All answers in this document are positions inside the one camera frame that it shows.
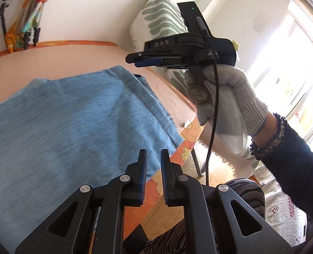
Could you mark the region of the right forearm dark sleeve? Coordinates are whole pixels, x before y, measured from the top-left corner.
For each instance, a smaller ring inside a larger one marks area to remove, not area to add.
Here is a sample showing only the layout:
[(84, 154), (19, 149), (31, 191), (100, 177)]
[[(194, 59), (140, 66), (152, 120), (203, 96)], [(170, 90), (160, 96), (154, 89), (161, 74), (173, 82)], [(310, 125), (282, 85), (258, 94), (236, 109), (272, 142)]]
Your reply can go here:
[(251, 154), (272, 172), (282, 191), (313, 219), (313, 152), (277, 113), (277, 130), (265, 146), (251, 144)]

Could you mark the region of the right white knit glove hand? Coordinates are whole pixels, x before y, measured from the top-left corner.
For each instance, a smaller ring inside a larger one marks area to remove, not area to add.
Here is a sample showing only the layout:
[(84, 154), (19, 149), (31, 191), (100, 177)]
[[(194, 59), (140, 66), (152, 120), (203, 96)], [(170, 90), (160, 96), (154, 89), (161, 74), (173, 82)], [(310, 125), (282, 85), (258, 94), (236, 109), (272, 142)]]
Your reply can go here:
[[(203, 85), (197, 83), (197, 79), (190, 72), (185, 73), (187, 95), (197, 108), (197, 117), (200, 125), (205, 125), (214, 116), (216, 85), (214, 66), (209, 65), (203, 69), (205, 76)], [(241, 117), (244, 121), (247, 134), (257, 135), (262, 129), (268, 108), (260, 101), (249, 83), (245, 73), (234, 66), (217, 65), (218, 84), (232, 87), (239, 106)]]

